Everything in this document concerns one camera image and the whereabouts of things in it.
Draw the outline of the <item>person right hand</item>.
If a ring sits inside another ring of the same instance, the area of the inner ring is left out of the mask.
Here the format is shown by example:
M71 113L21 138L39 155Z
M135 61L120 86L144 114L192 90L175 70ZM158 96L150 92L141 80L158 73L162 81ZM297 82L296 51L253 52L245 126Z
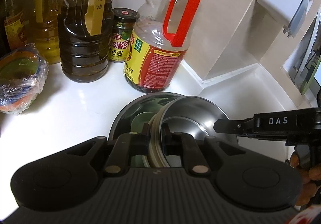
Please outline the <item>person right hand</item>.
M302 192L296 202L296 206L304 206L309 203L310 199L316 195L317 191L320 188L320 186L316 186L316 184L312 182L312 181L320 181L320 175L321 175L320 164L318 164L315 167L312 167L309 170L300 169L299 158L293 152L290 157L290 165L291 167L297 169L303 181Z

